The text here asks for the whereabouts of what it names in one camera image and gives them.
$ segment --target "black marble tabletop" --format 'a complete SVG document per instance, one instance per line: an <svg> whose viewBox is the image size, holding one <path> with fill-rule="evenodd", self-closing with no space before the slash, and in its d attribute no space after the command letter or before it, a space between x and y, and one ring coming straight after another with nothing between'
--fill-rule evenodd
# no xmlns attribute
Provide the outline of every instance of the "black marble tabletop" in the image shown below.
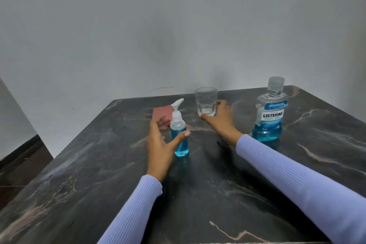
<svg viewBox="0 0 366 244"><path fill-rule="evenodd" d="M366 124L295 86L273 149L366 196ZM250 133L264 88L219 92ZM185 98L189 156L175 158L143 243L327 242L197 116L193 94L115 100L0 212L0 243L96 243L147 166L154 107ZM170 140L169 131L164 132Z"/></svg>

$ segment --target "gray wall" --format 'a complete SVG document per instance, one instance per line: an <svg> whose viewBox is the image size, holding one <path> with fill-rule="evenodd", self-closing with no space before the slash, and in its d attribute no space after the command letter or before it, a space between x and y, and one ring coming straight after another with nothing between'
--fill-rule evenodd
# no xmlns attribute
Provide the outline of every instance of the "gray wall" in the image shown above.
<svg viewBox="0 0 366 244"><path fill-rule="evenodd" d="M0 79L0 160L37 133Z"/></svg>
<svg viewBox="0 0 366 244"><path fill-rule="evenodd" d="M111 100L160 87L281 75L366 120L364 0L0 2L0 76L53 156Z"/></svg>

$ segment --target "listerine bottle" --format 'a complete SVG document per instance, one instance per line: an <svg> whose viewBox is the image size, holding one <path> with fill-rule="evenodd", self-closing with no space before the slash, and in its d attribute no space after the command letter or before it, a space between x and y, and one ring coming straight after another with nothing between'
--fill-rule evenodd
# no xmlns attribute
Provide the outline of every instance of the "listerine bottle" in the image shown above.
<svg viewBox="0 0 366 244"><path fill-rule="evenodd" d="M172 114L173 121L170 123L170 131L172 133L172 139L174 139L179 133L185 131L185 122L182 119L182 114L178 110L179 105L184 101L184 99L178 99L175 103L172 104L174 108L174 112ZM185 138L183 142L181 142L177 149L175 150L175 155L177 157L185 157L188 154L188 139Z"/></svg>
<svg viewBox="0 0 366 244"><path fill-rule="evenodd" d="M280 76L269 78L267 93L257 98L257 120L253 138L259 142L278 138L282 132L282 117L287 106L288 95L282 92L285 79Z"/></svg>

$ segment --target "white pump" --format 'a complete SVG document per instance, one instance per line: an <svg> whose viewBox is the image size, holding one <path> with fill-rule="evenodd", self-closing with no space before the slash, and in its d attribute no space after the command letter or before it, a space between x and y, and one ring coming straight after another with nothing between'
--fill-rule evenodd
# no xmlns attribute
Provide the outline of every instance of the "white pump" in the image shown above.
<svg viewBox="0 0 366 244"><path fill-rule="evenodd" d="M172 104L172 107L174 108L174 112L172 114L173 122L180 122L182 120L182 114L178 110L179 105L184 101L184 99L178 99L176 102Z"/></svg>

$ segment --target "pink card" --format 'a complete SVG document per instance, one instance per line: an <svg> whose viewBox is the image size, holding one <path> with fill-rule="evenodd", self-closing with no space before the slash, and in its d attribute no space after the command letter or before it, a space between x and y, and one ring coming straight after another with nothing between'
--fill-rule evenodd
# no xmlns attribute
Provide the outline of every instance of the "pink card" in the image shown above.
<svg viewBox="0 0 366 244"><path fill-rule="evenodd" d="M165 115L165 118L168 119L170 122L172 121L172 113L174 112L174 109L170 106L163 106L163 107L155 107L153 109L153 120L156 120L162 116Z"/></svg>

